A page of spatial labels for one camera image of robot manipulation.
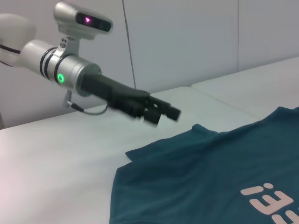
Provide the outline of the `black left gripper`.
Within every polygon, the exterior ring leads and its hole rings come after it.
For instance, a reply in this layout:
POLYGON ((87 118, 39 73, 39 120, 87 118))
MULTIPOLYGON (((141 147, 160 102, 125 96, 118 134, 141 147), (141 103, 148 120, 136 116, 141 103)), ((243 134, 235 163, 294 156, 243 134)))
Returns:
POLYGON ((145 123, 157 126, 161 115, 178 121, 181 110, 170 103, 157 99, 146 91, 137 90, 103 75, 85 74, 81 89, 107 102, 108 107, 131 117, 143 118, 145 123), (146 109, 149 99, 151 109, 146 109))

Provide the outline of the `teal T-shirt with FREE print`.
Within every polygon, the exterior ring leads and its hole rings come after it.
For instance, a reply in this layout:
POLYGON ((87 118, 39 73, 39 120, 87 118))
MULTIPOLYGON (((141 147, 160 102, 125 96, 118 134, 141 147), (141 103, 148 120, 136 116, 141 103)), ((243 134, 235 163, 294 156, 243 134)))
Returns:
POLYGON ((118 168, 109 224, 299 224, 299 107, 118 168))

